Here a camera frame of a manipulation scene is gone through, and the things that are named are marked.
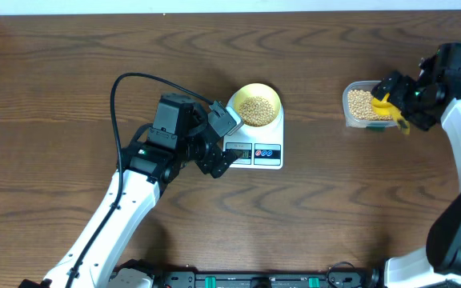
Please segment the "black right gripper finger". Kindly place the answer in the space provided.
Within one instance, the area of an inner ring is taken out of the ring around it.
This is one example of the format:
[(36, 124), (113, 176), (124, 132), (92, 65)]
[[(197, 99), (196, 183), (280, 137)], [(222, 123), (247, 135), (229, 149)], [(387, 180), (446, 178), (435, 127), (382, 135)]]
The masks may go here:
[(401, 108), (402, 116), (416, 128), (424, 131), (428, 131), (437, 123), (436, 111), (436, 106), (424, 106), (421, 104), (405, 104)]
[(413, 78), (394, 70), (372, 89), (371, 94), (379, 101), (387, 96), (390, 104), (403, 105), (408, 95), (415, 92), (415, 84)]

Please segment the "yellow measuring scoop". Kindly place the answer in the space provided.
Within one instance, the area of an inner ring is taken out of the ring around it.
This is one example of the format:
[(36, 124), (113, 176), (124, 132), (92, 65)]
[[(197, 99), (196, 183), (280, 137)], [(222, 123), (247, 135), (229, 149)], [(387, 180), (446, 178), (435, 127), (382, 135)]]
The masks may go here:
[(392, 118), (399, 130), (403, 134), (408, 135), (410, 133), (410, 123), (402, 116), (401, 111), (398, 108), (388, 102), (389, 97), (390, 94), (387, 93), (380, 100), (372, 98), (372, 110), (379, 116), (388, 116)]

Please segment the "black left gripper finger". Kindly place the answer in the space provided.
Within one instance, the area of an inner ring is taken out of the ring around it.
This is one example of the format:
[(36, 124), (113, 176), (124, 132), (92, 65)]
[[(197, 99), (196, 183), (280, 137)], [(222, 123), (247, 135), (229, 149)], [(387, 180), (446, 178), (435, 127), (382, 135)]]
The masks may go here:
[(204, 127), (200, 132), (200, 140), (205, 144), (215, 144), (231, 129), (231, 116), (228, 112), (200, 114)]
[(220, 178), (238, 158), (243, 155), (241, 150), (219, 151), (209, 164), (209, 174), (213, 178)]

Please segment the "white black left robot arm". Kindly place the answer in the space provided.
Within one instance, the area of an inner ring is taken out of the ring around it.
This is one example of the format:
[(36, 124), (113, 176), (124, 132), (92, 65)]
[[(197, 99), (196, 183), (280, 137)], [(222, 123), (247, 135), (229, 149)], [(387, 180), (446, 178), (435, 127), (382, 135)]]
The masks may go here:
[(100, 206), (75, 244), (41, 282), (21, 287), (107, 287), (138, 224), (157, 204), (157, 183), (139, 172), (115, 172)]

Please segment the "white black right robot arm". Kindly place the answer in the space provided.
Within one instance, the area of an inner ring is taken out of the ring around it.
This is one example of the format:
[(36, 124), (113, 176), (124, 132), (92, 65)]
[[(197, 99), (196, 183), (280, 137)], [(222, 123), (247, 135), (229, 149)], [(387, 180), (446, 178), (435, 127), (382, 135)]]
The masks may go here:
[[(372, 89), (372, 105), (388, 112), (401, 131), (409, 126), (446, 132), (461, 189), (461, 42), (439, 46), (419, 64), (417, 79), (393, 71)], [(461, 192), (430, 228), (424, 248), (390, 258), (366, 287), (461, 287)]]

